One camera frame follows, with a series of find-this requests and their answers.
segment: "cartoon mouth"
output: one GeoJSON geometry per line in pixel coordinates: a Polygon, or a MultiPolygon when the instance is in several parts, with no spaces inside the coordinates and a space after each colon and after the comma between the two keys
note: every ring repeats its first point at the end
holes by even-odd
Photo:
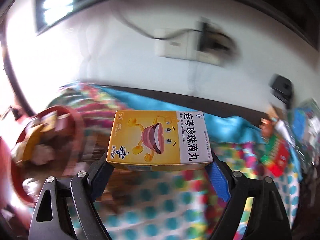
{"type": "Polygon", "coordinates": [[[163,139],[163,127],[161,123],[145,128],[141,135],[142,142],[149,149],[155,151],[158,154],[163,153],[164,139],[163,139]]]}

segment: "white wall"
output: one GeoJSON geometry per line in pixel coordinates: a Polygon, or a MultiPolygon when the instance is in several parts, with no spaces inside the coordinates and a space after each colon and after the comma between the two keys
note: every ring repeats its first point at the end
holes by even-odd
{"type": "Polygon", "coordinates": [[[268,82],[278,73],[293,82],[296,103],[309,97],[320,102],[319,53],[281,23],[232,0],[106,1],[38,37],[34,0],[17,0],[8,19],[9,54],[35,111],[45,107],[60,85],[76,78],[265,111],[269,101],[276,102],[268,82]],[[221,68],[156,57],[154,40],[112,16],[114,3],[150,33],[158,28],[197,28],[197,21],[206,17],[235,40],[239,58],[221,68]]]}

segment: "power outlet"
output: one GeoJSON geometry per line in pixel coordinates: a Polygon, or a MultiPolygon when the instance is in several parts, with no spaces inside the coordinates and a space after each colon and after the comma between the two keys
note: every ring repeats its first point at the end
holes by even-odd
{"type": "MultiPolygon", "coordinates": [[[[156,36],[165,37],[175,31],[177,30],[158,29],[156,30],[156,36]]],[[[200,35],[200,32],[190,31],[170,40],[156,40],[156,56],[193,60],[220,66],[222,58],[219,56],[219,52],[214,50],[201,52],[197,50],[200,35]]]]}

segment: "yellow medicine box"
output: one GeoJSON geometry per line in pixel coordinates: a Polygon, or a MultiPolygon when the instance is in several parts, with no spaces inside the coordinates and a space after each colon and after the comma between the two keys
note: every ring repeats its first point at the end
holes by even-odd
{"type": "Polygon", "coordinates": [[[203,112],[116,112],[107,162],[139,171],[181,171],[212,162],[203,112]]]}

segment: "bolt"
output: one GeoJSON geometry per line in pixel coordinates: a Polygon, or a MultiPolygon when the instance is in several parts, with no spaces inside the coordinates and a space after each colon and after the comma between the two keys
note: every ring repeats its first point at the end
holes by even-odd
{"type": "Polygon", "coordinates": [[[78,177],[82,178],[82,177],[84,177],[86,174],[87,174],[87,172],[85,172],[85,171],[80,171],[80,172],[78,173],[78,177]]]}
{"type": "Polygon", "coordinates": [[[49,178],[47,178],[47,182],[53,182],[54,181],[54,177],[50,176],[49,178]]]}
{"type": "Polygon", "coordinates": [[[240,178],[242,176],[242,173],[240,171],[234,171],[233,176],[240,178]]]}
{"type": "Polygon", "coordinates": [[[266,182],[272,183],[272,178],[270,178],[270,177],[265,177],[264,179],[265,179],[266,182]]]}

